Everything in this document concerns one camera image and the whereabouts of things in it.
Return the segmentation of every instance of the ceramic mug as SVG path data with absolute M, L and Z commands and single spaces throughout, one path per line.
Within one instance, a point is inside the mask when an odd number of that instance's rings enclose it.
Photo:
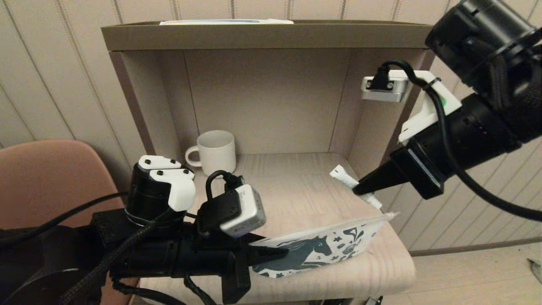
M 211 130 L 201 134 L 197 145 L 186 150 L 186 162 L 194 167 L 201 167 L 207 176 L 217 170 L 232 173 L 235 170 L 235 139 L 231 132 Z M 197 151 L 200 161 L 190 160 L 189 155 Z

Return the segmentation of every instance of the paper bag with horse print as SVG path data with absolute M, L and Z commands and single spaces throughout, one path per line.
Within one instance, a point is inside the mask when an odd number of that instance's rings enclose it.
M 387 213 L 373 218 L 358 218 L 333 226 L 259 240 L 252 245 L 289 251 L 285 258 L 255 265 L 252 270 L 263 276 L 285 277 L 352 258 L 363 252 L 380 226 L 394 216 Z

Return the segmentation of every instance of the pink chair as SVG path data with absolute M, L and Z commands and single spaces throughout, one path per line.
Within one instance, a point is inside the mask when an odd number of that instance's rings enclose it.
M 107 168 L 88 144 L 45 140 L 0 149 L 0 228 L 38 226 L 80 204 L 117 193 Z M 89 208 L 62 225 L 89 224 L 92 213 L 124 207 L 120 198 Z M 135 285 L 138 279 L 124 280 Z M 102 304 L 128 304 L 107 279 Z

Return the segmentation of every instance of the shelf board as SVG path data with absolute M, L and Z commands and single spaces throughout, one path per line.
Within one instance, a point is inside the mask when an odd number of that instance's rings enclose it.
M 109 51 L 172 49 L 417 48 L 433 27 L 390 21 L 294 20 L 294 24 L 102 27 Z
M 236 175 L 243 175 L 262 198 L 267 223 L 254 233 L 266 237 L 380 215 L 329 172 L 341 164 L 354 171 L 339 154 L 275 154 L 238 156 Z M 196 171 L 196 213 L 205 196 L 207 177 Z M 213 195 L 223 193 L 223 181 L 212 184 Z M 194 277 L 214 300 L 221 299 L 220 278 Z M 273 279 L 251 273 L 252 288 L 240 303 L 270 303 L 386 295 L 413 285 L 415 268 L 408 251 L 389 224 L 384 224 L 364 253 L 349 260 L 293 276 Z M 144 288 L 158 289 L 185 303 L 199 300 L 182 279 L 145 278 Z

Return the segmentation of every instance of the wall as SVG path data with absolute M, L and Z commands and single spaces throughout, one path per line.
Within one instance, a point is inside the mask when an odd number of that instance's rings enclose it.
M 436 22 L 457 0 L 2 0 L 0 4 L 0 147 L 74 138 L 94 147 L 119 189 L 144 153 L 101 37 L 100 26 L 190 18 L 357 19 Z M 542 1 L 508 3 L 537 26 Z M 464 97 L 469 89 L 436 60 L 431 70 Z M 539 141 L 471 170 L 508 200 L 538 207 Z M 540 235 L 476 198 L 457 179 L 425 201 L 409 185 L 378 193 L 386 209 L 402 211 L 393 226 L 408 248 L 421 250 Z

